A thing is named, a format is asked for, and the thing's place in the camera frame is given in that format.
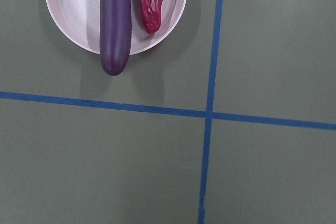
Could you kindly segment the purple eggplant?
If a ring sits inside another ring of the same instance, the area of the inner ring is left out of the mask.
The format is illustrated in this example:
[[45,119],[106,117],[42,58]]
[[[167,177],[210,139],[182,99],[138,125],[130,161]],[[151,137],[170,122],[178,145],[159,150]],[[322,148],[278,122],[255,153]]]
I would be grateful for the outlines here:
[[119,75],[131,49],[131,0],[100,0],[100,58],[104,71]]

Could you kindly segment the pink plate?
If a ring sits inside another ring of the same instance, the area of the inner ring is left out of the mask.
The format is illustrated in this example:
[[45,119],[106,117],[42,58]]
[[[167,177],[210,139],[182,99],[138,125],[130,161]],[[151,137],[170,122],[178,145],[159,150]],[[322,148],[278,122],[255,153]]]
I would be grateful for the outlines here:
[[[131,0],[132,42],[130,54],[144,52],[164,40],[179,22],[187,0],[163,0],[161,26],[150,35],[142,23],[140,0]],[[46,0],[57,27],[81,48],[99,53],[100,0]]]

